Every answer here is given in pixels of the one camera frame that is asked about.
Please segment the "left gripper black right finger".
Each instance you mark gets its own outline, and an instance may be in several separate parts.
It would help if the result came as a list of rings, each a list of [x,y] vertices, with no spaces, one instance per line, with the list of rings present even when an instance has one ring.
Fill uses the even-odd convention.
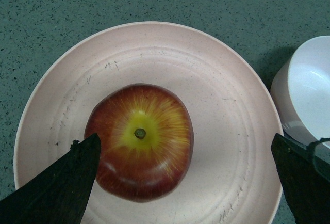
[[[329,223],[329,163],[315,155],[326,142],[305,146],[278,133],[273,138],[271,152],[296,223]]]

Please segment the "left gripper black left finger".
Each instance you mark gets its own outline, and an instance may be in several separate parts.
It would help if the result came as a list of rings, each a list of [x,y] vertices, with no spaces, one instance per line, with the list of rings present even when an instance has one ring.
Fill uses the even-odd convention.
[[[73,141],[70,151],[1,200],[1,223],[81,223],[96,177],[101,141]]]

